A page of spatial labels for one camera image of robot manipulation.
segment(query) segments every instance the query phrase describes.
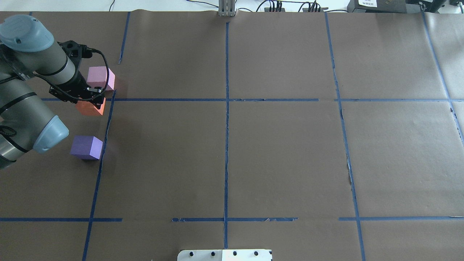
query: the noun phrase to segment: black band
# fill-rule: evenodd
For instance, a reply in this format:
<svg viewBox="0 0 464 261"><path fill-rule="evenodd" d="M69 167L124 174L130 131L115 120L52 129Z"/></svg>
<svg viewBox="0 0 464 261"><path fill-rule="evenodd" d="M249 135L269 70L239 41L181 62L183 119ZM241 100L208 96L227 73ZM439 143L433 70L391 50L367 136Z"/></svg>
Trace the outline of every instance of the black band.
<svg viewBox="0 0 464 261"><path fill-rule="evenodd" d="M30 93L27 93L27 94L25 94L23 96L17 97L16 99L12 100L11 102L7 103L5 106L0 108L0 115L4 111L8 110L11 106L17 104L18 102L20 102L20 101L22 101L22 100L24 100L26 98L29 98L29 97L35 96L35 95L37 95L35 92L30 92Z"/></svg>
<svg viewBox="0 0 464 261"><path fill-rule="evenodd" d="M7 140L11 145L13 145L16 149L19 149L20 151L27 153L29 150L26 150L25 148L21 147L19 144L14 142L14 140L11 139L11 137L8 137L7 135L2 135L5 140Z"/></svg>
<svg viewBox="0 0 464 261"><path fill-rule="evenodd" d="M47 74L44 74L44 73L39 73L39 74L42 75L42 76L52 76L52 75L58 74L58 73L60 73L62 70L64 70L64 68L66 67L66 65L68 65L68 56L66 56L66 62L64 63L63 67L61 67L61 69L59 69L58 71L52 72L52 73L47 73Z"/></svg>
<svg viewBox="0 0 464 261"><path fill-rule="evenodd" d="M3 160L5 160L5 161L11 162L11 163L15 163L15 162L16 162L16 160L9 160L9 159L3 157L1 154L0 154L0 158L3 159Z"/></svg>

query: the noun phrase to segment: robotic arm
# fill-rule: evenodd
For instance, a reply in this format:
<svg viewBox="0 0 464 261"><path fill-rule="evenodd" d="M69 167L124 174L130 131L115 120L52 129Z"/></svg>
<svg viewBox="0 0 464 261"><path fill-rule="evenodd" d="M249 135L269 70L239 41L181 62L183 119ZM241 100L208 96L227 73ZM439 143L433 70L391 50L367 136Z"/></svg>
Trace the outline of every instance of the robotic arm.
<svg viewBox="0 0 464 261"><path fill-rule="evenodd" d="M0 25L0 40L0 169L4 169L31 149L45 153L69 135L26 80L42 78L51 85L49 93L60 100L89 101L99 109L109 70L100 51L74 41L55 42L43 24L29 15L7 18ZM81 59L93 52L105 61L105 87L88 86L79 72Z"/></svg>

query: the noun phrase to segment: pink cube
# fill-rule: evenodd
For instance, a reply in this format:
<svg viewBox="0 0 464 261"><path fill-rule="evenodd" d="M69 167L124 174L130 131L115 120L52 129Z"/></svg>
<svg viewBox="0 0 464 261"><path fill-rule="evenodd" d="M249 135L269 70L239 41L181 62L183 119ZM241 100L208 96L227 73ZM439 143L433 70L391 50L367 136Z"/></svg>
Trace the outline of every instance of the pink cube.
<svg viewBox="0 0 464 261"><path fill-rule="evenodd" d="M87 84L91 87L105 87L106 83L106 67L95 66L89 67L89 75L87 77ZM115 75L110 69L110 79L108 80L108 87L106 90L113 91L115 89Z"/></svg>
<svg viewBox="0 0 464 261"><path fill-rule="evenodd" d="M94 136L75 136L71 146L71 155L80 159L100 159L103 142Z"/></svg>

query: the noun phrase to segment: orange block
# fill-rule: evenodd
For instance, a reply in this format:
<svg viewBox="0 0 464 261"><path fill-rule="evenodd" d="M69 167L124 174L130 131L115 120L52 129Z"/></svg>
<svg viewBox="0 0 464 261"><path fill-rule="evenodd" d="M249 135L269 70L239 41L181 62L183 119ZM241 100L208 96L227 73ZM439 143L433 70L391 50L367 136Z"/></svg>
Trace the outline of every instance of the orange block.
<svg viewBox="0 0 464 261"><path fill-rule="evenodd" d="M102 116L103 111L105 110L106 98L103 99L103 104L100 109L97 109L90 102L78 101L76 104L77 110L85 116Z"/></svg>

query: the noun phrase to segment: white background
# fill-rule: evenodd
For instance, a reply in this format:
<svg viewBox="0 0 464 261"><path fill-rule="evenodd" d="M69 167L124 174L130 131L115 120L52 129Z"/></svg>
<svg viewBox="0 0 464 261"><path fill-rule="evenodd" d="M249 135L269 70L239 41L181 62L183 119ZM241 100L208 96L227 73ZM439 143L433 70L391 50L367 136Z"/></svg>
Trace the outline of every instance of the white background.
<svg viewBox="0 0 464 261"><path fill-rule="evenodd" d="M1 11L108 11L113 0L0 0ZM218 0L203 0L218 5ZM256 11L262 0L237 0L236 8L245 7ZM349 0L317 0L322 7L346 9ZM284 3L287 12L298 11L301 4ZM269 4L263 4L261 11ZM185 0L115 0L112 11L133 11L145 9L149 11L204 11L217 8L191 3ZM447 0L440 13L460 13L458 7L449 5Z"/></svg>

